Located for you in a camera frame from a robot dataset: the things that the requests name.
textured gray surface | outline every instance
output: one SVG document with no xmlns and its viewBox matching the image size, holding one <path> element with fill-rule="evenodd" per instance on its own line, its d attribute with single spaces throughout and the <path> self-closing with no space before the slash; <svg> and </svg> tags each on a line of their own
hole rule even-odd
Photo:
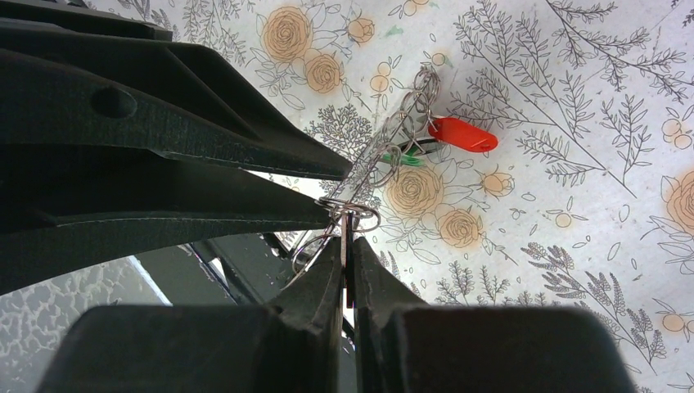
<svg viewBox="0 0 694 393">
<path fill-rule="evenodd" d="M 34 391 L 66 329 L 85 310 L 161 304 L 138 268 L 137 260 L 121 258 L 0 296 L 0 393 Z"/>
</svg>

tablecloth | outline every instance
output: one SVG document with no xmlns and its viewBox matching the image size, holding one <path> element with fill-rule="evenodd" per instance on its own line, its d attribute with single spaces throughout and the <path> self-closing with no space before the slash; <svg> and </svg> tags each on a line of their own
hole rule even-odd
<svg viewBox="0 0 694 393">
<path fill-rule="evenodd" d="M 351 160 L 434 67 L 433 112 L 499 146 L 448 147 L 361 196 L 384 218 L 368 235 L 382 264 L 431 303 L 589 309 L 639 391 L 694 391 L 693 1 L 88 5 L 215 49 Z"/>
</svg>

white strip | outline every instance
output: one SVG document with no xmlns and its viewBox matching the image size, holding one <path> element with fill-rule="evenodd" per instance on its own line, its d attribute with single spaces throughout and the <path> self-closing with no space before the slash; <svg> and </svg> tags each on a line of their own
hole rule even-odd
<svg viewBox="0 0 694 393">
<path fill-rule="evenodd" d="M 156 285 L 156 282 L 154 282 L 154 280 L 152 279 L 152 277 L 151 277 L 151 275 L 149 274 L 149 272 L 147 272 L 147 271 L 145 270 L 145 268 L 142 267 L 142 263 L 140 263 L 140 260 L 138 260 L 137 258 L 135 258 L 135 255 L 131 255 L 131 256 L 129 256 L 129 257 L 126 258 L 126 259 L 127 259 L 128 262 L 130 262 L 130 264 L 135 268 L 135 270 L 137 270 L 137 272 L 140 273 L 140 275 L 142 276 L 142 278 L 145 279 L 145 282 L 147 283 L 147 285 L 150 286 L 150 288 L 152 289 L 152 291 L 154 291 L 156 297 L 157 297 L 159 300 L 161 300 L 161 302 L 164 303 L 164 305 L 173 305 L 173 304 L 171 303 L 171 301 L 169 301 L 169 298 L 166 297 L 166 295 L 161 291 L 161 289 L 159 288 L 159 286 Z"/>
</svg>

red plastic tag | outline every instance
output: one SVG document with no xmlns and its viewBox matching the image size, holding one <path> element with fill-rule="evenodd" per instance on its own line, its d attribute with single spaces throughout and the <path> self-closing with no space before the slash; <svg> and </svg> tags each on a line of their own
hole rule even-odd
<svg viewBox="0 0 694 393">
<path fill-rule="evenodd" d="M 453 117 L 435 119 L 434 125 L 429 125 L 429 135 L 473 153 L 484 153 L 498 145 L 491 133 Z"/>
</svg>

